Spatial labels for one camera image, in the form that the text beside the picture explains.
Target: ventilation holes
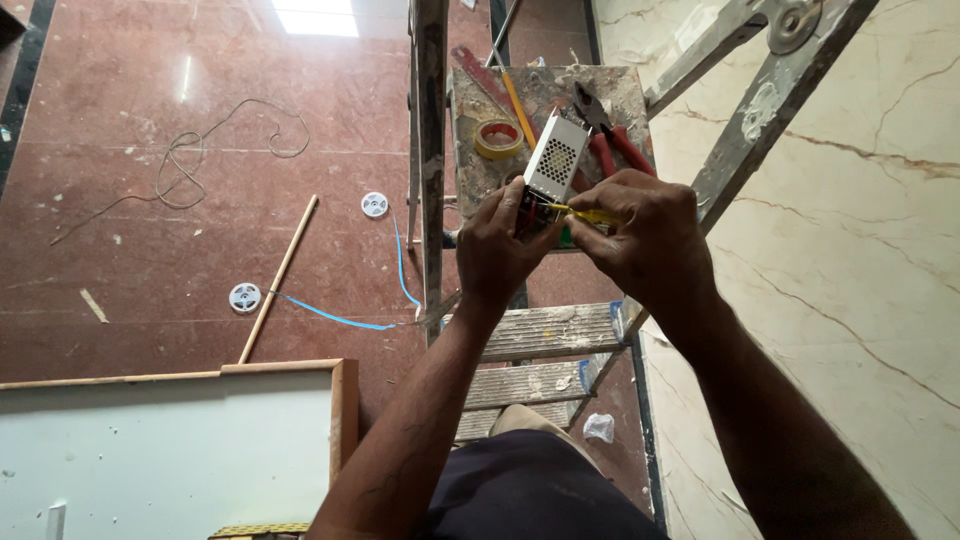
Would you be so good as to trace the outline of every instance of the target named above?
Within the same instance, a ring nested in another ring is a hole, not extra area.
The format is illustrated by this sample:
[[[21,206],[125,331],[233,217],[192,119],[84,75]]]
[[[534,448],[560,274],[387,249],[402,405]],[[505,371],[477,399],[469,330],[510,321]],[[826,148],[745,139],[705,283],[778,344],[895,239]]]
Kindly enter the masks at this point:
[[[551,138],[537,163],[537,172],[560,185],[566,185],[577,153],[556,138]]]

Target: pants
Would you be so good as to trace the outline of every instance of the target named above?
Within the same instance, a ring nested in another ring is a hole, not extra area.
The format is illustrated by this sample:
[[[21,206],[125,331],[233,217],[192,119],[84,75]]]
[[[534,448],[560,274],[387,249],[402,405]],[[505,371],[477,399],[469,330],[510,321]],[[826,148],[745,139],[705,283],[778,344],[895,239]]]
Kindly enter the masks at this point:
[[[600,471],[600,467],[597,467],[596,462],[593,461],[580,445],[570,438],[570,435],[568,435],[566,431],[561,430],[556,424],[543,418],[527,405],[510,405],[503,409],[503,412],[500,413],[496,422],[493,422],[493,426],[490,428],[488,435],[493,437],[494,435],[499,435],[500,433],[505,433],[510,430],[539,430],[553,433],[586,458],[587,461],[590,462],[590,465],[593,465],[594,469]]]

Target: hand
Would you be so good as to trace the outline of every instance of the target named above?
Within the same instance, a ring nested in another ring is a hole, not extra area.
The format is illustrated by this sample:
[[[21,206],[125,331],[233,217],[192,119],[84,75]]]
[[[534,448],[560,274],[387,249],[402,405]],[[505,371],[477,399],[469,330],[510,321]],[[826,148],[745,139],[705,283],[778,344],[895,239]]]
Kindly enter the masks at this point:
[[[477,303],[499,315],[520,284],[557,245],[563,223],[556,223],[524,244],[514,238],[516,212],[523,196],[522,177],[488,196],[457,238],[457,268],[464,303]]]
[[[579,211],[603,209],[623,220],[616,234],[604,236],[586,220],[566,217],[577,247],[646,307],[664,331],[710,317],[719,293],[693,189],[629,169],[569,205]]]

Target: white board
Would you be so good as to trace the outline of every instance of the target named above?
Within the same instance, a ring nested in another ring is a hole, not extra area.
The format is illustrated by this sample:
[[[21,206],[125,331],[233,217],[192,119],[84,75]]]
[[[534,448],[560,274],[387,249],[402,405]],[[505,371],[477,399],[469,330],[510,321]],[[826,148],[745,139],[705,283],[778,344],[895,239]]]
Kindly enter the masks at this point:
[[[330,384],[316,371],[2,391],[0,538],[44,538],[57,503],[64,540],[309,522],[329,479]]]

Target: dark shirt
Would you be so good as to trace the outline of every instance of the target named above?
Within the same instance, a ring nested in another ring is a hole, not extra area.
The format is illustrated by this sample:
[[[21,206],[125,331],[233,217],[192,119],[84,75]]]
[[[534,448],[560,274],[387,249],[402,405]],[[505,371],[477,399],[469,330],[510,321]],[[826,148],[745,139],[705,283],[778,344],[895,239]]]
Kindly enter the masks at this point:
[[[538,430],[451,452],[416,537],[667,538],[576,449]]]

